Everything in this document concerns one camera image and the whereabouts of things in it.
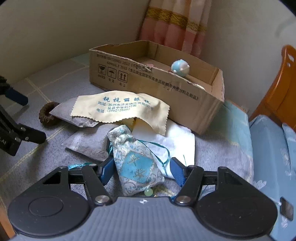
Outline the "white folded cloth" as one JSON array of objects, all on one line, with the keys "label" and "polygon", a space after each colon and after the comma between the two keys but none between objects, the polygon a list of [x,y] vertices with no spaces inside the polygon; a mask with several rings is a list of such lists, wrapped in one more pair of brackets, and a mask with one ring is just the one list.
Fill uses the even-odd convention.
[{"label": "white folded cloth", "polygon": [[185,166],[195,164],[195,135],[190,129],[171,120],[167,120],[166,134],[162,136],[155,133],[146,122],[137,119],[132,135],[148,146],[158,168],[166,178],[173,178],[170,171],[172,157],[177,158]]}]

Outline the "pink nail file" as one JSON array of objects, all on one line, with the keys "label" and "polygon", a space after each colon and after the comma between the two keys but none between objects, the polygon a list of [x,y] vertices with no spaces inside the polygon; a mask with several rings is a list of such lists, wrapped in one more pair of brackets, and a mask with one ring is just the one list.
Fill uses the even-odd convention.
[{"label": "pink nail file", "polygon": [[153,65],[153,64],[149,64],[149,63],[148,63],[148,64],[145,64],[145,67],[146,67],[146,68],[149,68],[149,69],[151,69],[151,68],[153,68],[153,67],[154,67],[154,65]]}]

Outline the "yellow printed lens cloth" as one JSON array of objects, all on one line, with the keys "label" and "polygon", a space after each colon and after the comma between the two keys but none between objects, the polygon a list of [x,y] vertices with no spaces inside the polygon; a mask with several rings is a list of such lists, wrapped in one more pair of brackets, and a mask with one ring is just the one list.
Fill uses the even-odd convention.
[{"label": "yellow printed lens cloth", "polygon": [[148,94],[114,90],[78,96],[70,116],[101,123],[140,118],[154,132],[165,135],[169,110],[168,104]]}]

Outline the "blue embroidered pouch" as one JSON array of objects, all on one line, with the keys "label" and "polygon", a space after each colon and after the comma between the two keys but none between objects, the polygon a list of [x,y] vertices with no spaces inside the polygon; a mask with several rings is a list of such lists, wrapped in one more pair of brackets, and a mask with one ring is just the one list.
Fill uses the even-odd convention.
[{"label": "blue embroidered pouch", "polygon": [[111,130],[107,137],[124,196],[144,192],[165,181],[151,150],[137,140],[130,129],[121,125]]}]

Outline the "wooden headboard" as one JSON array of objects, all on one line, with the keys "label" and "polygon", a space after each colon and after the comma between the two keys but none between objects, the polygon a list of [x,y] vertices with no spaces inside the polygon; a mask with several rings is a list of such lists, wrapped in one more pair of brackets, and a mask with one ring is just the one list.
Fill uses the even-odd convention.
[{"label": "wooden headboard", "polygon": [[280,70],[249,121],[258,115],[265,115],[279,126],[286,123],[295,130],[295,55],[296,51],[293,46],[283,46]]}]

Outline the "pink striped curtain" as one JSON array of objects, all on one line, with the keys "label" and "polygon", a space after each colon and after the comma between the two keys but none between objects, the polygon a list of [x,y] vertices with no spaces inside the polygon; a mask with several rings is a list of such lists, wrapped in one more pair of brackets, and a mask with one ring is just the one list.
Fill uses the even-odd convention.
[{"label": "pink striped curtain", "polygon": [[150,1],[139,39],[199,57],[211,5],[211,0]]}]

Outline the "blue white toy figure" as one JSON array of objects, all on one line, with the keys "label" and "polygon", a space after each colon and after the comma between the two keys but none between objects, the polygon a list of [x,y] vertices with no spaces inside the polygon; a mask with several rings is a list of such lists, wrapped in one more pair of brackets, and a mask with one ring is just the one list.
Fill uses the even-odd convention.
[{"label": "blue white toy figure", "polygon": [[189,74],[190,66],[183,59],[176,60],[171,65],[171,71],[178,76],[186,77]]}]

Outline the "open cardboard box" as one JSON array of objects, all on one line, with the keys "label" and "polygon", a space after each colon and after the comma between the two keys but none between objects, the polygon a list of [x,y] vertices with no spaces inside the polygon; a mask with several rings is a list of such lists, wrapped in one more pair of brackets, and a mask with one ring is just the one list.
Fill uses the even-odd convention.
[{"label": "open cardboard box", "polygon": [[[89,50],[90,82],[104,90],[145,93],[170,106],[169,119],[198,134],[206,131],[224,103],[222,71],[185,52],[151,41],[107,44]],[[171,71],[183,59],[186,77]],[[153,64],[149,69],[145,64]]]}]

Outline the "grey checked table cover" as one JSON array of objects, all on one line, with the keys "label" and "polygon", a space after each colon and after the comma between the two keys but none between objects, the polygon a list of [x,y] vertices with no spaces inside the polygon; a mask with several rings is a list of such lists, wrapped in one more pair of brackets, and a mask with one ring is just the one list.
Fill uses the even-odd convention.
[{"label": "grey checked table cover", "polygon": [[[61,165],[84,164],[90,159],[73,152],[63,143],[77,127],[62,121],[45,127],[39,121],[40,109],[50,101],[65,102],[72,97],[97,94],[100,89],[89,82],[89,55],[62,61],[14,85],[29,98],[20,106],[5,97],[1,105],[17,122],[46,133],[41,145],[22,142],[15,156],[1,152],[1,208],[7,209],[13,198]],[[195,137],[195,163],[205,170],[226,166],[248,182],[254,179],[251,135],[247,114],[226,101],[210,128]]]}]

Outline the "black smartphone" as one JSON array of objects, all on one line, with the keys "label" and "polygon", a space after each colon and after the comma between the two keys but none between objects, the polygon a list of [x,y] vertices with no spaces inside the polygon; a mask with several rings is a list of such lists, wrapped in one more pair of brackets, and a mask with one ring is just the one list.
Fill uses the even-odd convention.
[{"label": "black smartphone", "polygon": [[293,221],[294,209],[293,205],[289,203],[284,197],[280,198],[280,214],[289,221]]}]

